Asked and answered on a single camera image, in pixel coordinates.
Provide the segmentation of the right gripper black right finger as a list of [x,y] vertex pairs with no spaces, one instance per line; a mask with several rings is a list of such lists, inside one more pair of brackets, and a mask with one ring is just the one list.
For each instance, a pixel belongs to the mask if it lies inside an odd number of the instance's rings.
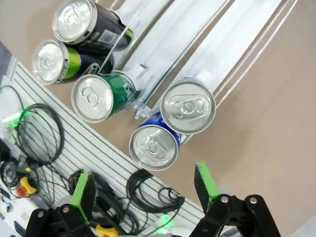
[[280,232],[260,195],[244,200],[220,194],[204,162],[195,164],[194,186],[204,217],[190,236],[218,237],[225,226],[234,226],[243,237],[279,237]]

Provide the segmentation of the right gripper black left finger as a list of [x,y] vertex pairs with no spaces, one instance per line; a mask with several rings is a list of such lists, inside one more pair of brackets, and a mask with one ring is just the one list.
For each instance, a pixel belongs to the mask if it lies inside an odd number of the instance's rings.
[[71,202],[61,206],[36,209],[31,213],[26,237],[94,237],[89,223],[97,196],[93,174],[84,171],[77,182]]

